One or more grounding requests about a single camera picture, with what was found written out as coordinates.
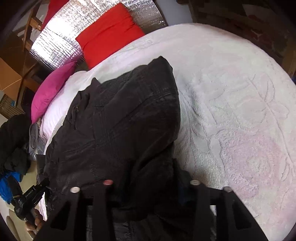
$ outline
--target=white pillow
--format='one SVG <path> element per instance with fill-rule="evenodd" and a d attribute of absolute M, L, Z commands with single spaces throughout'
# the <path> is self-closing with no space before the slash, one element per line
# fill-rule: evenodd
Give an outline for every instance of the white pillow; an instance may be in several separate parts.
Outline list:
<path fill-rule="evenodd" d="M 88 81 L 87 77 L 87 71 L 79 71 L 74 73 L 69 77 L 63 88 L 58 92 L 58 94 L 48 106 L 42 120 L 43 134 L 47 140 L 51 137 L 59 120 L 66 116 L 68 109 L 78 91 L 81 90 L 81 88 L 85 89 L 88 85 L 90 85 L 90 81 Z"/>

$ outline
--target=black coat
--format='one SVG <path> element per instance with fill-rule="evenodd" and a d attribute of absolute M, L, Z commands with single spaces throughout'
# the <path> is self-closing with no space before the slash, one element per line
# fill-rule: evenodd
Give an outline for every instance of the black coat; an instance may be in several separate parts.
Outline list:
<path fill-rule="evenodd" d="M 15 115 L 0 127 L 0 174 L 5 170 L 25 175 L 30 162 L 23 146 L 29 141 L 31 120 Z"/>
<path fill-rule="evenodd" d="M 49 211 L 71 187 L 87 190 L 112 179 L 113 198 L 125 209 L 114 218 L 145 216 L 172 181 L 179 128 L 178 90 L 163 57 L 103 84 L 93 79 L 46 151 Z"/>

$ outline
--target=red pillow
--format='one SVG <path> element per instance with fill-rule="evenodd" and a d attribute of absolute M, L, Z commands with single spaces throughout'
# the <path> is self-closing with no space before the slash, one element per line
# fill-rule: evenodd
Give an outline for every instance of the red pillow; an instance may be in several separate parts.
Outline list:
<path fill-rule="evenodd" d="M 43 21 L 41 31 L 45 28 L 52 17 L 67 3 L 69 0 L 50 0 L 48 11 Z"/>
<path fill-rule="evenodd" d="M 98 63 L 130 42 L 144 36 L 122 3 L 105 12 L 97 21 L 76 38 L 83 50 L 85 61 L 92 69 Z"/>

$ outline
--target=human hand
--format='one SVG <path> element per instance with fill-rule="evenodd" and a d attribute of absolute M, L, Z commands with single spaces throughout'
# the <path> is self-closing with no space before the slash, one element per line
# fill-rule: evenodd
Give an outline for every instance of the human hand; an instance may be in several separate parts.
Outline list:
<path fill-rule="evenodd" d="M 37 209 L 34 209 L 34 213 L 36 214 L 35 225 L 37 226 L 37 228 L 35 228 L 34 225 L 28 222 L 25 223 L 27 232 L 31 236 L 31 238 L 34 238 L 36 236 L 36 233 L 41 229 L 41 227 L 45 223 L 45 221 L 43 220 L 43 216 L 40 214 L 40 212 Z"/>

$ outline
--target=white bed sheet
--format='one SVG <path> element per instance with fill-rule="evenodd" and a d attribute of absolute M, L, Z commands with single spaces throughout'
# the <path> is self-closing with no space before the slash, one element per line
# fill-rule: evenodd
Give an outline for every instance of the white bed sheet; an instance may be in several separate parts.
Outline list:
<path fill-rule="evenodd" d="M 282 240 L 296 221 L 296 86 L 251 42 L 208 25 L 166 27 L 76 73 L 81 85 L 59 104 L 67 110 L 93 77 L 103 83 L 159 56 L 173 67 L 178 86 L 175 157 L 182 168 L 209 187 L 231 186 L 267 238 Z M 47 145 L 62 125 L 64 109 Z"/>

